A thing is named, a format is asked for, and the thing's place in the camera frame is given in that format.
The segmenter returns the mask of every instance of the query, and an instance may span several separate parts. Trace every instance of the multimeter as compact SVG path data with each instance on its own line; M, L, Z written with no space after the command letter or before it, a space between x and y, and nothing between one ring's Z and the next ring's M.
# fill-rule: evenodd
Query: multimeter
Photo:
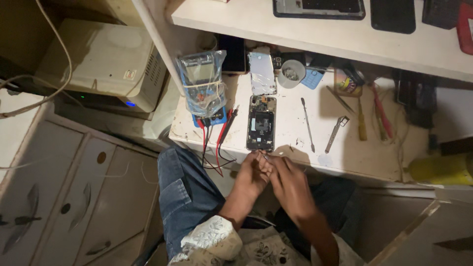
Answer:
M210 119L210 125L216 125L216 124L223 124L227 121L227 112L225 110L225 106L222 107L219 111L214 113L211 117L207 117ZM192 120L194 121L194 126L199 127L197 124L197 119L204 119L204 117L192 115Z
M219 53L223 54L224 58L225 51L217 51L191 54L178 60L187 106L193 114L215 112L225 99L224 87L219 83L222 78L219 67L223 63Z

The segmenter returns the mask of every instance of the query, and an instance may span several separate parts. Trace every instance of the smartphone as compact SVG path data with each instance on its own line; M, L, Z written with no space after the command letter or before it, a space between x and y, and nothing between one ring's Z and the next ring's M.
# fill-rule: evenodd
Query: smartphone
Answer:
M246 49L243 38L219 35L219 50L227 51L227 56L222 64L223 74L246 73Z
M371 0L371 26L377 30L413 33L414 0Z
M276 98L253 95L250 98L246 148L250 151L274 151Z

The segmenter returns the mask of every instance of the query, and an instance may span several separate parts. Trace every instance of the white shirt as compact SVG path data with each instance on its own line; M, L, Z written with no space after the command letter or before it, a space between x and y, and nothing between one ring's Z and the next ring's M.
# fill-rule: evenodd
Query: white shirt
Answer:
M339 265L358 266L365 262L334 234L338 244ZM321 266L317 251L311 248L311 262L298 253L284 233L274 227L237 233L230 221L213 216L198 225L181 241L182 251L169 266Z

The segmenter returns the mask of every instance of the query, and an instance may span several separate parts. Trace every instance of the person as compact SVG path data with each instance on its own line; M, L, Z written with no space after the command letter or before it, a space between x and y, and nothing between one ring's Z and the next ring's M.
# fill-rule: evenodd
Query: person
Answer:
M199 159L178 146L160 153L158 174L170 266L365 264L350 247L359 222L350 180L309 186L289 158L253 151L225 199ZM275 226L248 216L270 182L281 204Z

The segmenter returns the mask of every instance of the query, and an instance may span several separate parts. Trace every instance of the white desk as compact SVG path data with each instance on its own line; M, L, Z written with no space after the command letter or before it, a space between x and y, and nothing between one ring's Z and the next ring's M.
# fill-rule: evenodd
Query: white desk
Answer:
M229 87L226 92L229 99L227 108L233 103L235 106L240 105L240 108L227 138L222 144L222 150L236 157L241 163L249 152L246 149L246 133L249 101L252 94L250 75L225 77L224 81ZM386 89L394 87L393 81L389 79L378 79L377 83ZM278 84L278 94L274 95L277 99L275 154L288 156L297 163L332 175L351 174L381 180L401 181L397 163L397 143L385 146L377 139L378 130L373 131L371 122L373 93L364 89L361 97L368 133L368 141L362 142L358 137L357 119L349 116L348 112L325 88L326 85L333 86L332 73L326 73L315 90L310 90L302 84L294 89L284 89ZM310 148L301 97L306 102L315 153ZM354 110L358 109L356 98L344 97L343 99ZM392 101L392 94L386 97L383 105L386 115L392 124L395 124L394 115L399 105ZM339 129L330 152L325 154L333 127L338 117L343 115L350 117L350 121L345 127ZM406 130L406 123L401 114L398 120L398 130L401 135ZM211 131L206 155L206 158L211 162L214 161L211 159L214 158L215 143L221 127L221 125L214 126ZM185 107L185 98L179 100L169 137L198 151L197 154L201 154L202 129L194 127L191 114ZM428 131L410 126L404 143L404 166L406 167L414 158L425 156L427 146Z
M277 18L272 0L184 0L169 15L179 26L473 82L473 56L460 50L455 28L422 23L423 1L415 0L410 35L373 29L369 0L364 4L361 21Z

